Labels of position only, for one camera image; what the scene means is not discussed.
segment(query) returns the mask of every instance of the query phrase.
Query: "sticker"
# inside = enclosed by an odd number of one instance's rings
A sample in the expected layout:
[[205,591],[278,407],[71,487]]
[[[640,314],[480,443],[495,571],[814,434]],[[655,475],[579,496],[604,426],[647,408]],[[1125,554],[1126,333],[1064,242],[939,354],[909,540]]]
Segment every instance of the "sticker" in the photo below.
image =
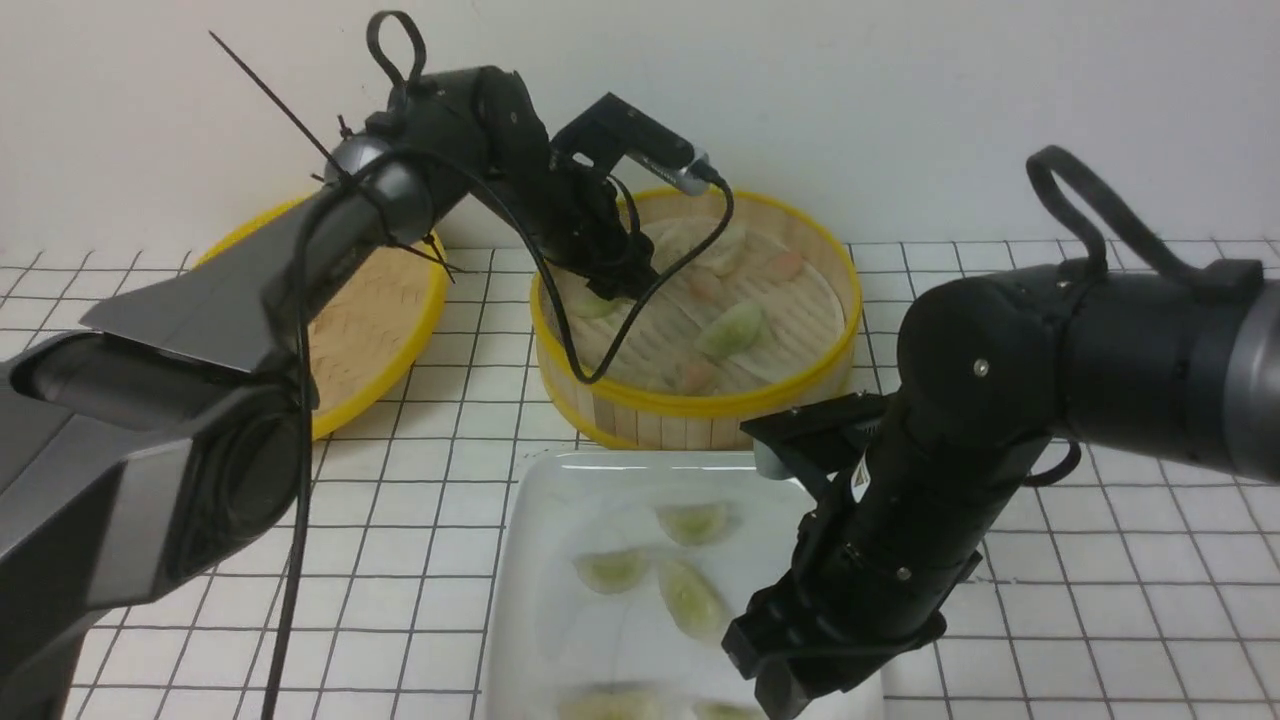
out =
[[867,495],[867,488],[872,484],[872,471],[867,469],[867,454],[863,454],[863,459],[858,461],[858,469],[854,470],[854,482],[851,491],[854,493],[854,502],[858,502]]

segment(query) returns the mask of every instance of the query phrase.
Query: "steamer basket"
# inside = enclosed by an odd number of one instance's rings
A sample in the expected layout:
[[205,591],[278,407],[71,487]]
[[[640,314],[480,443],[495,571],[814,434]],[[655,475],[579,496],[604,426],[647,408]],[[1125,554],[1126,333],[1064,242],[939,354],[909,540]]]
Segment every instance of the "steamer basket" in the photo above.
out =
[[[196,265],[297,202],[285,202],[244,223]],[[442,247],[438,237],[436,247]],[[320,406],[312,414],[315,439],[356,419],[413,366],[444,310],[448,284],[439,264],[380,247],[316,315],[308,327],[311,375],[320,391]]]
[[[534,275],[530,300],[543,384],[584,436],[616,450],[742,450],[750,447],[750,438],[739,430],[744,420],[840,395],[852,368],[861,318],[861,287],[847,249],[808,215],[777,200],[736,192],[735,201],[735,220],[795,250],[831,284],[845,311],[838,340],[805,372],[740,395],[659,395],[609,378],[584,386],[573,378],[547,291]],[[636,195],[636,205],[641,223],[648,224],[692,215],[718,219],[724,200],[714,192],[689,197],[663,188]]]

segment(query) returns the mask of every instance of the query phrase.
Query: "white tray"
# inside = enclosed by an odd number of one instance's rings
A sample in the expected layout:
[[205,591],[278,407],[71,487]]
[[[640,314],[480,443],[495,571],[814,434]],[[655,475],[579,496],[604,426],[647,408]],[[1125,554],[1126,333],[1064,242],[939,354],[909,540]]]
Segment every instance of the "white tray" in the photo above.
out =
[[[653,509],[727,501],[732,533],[681,548]],[[769,480],[750,454],[594,452],[550,456],[520,484],[498,571],[481,696],[488,720],[554,720],[559,701],[599,684],[660,688],[669,720],[692,720],[694,700],[753,705],[753,684],[724,652],[676,629],[653,569],[618,596],[593,593],[572,559],[645,546],[685,553],[731,612],[786,571],[813,500],[794,480]],[[801,720],[881,720],[877,674],[847,694],[815,701]]]

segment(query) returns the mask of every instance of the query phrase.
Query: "grid tile floor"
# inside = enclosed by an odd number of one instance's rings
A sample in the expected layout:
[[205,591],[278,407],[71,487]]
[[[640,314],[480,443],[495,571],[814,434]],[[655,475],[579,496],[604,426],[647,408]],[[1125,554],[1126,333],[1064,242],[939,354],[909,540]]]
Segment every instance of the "grid tile floor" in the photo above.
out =
[[[1171,243],[1187,260],[1280,243]],[[908,304],[970,273],[1055,263],[1074,243],[864,243],[849,389],[897,387]],[[95,301],[174,277],[183,252],[0,250],[0,357],[78,327]],[[531,352],[532,264],[454,250],[458,278],[411,374],[315,446],[317,477],[282,720],[480,717],[493,577],[515,486],[539,455],[591,447],[550,406]],[[1112,266],[1140,269],[1124,247]],[[1056,446],[1055,452],[1062,447]],[[1044,464],[1057,457],[1050,454]],[[161,601],[88,633],[67,716],[252,719],[291,518]],[[888,720],[1276,720],[1280,488],[1091,448],[1023,491],[988,561],[945,610],[950,634],[883,673]]]

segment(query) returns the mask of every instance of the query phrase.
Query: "white wall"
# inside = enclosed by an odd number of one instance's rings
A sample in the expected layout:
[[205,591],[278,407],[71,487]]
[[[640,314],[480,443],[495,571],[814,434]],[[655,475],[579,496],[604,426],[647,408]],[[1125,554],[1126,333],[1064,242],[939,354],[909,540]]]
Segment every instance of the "white wall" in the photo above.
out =
[[[205,29],[334,141],[337,113],[385,97],[364,47],[380,6],[0,3],[0,243],[202,247],[308,191],[319,158]],[[847,240],[1055,236],[1023,174],[1047,142],[1170,237],[1280,236],[1276,0],[402,6],[430,67],[521,70],[552,129],[616,91]],[[475,208],[445,231],[515,242]]]

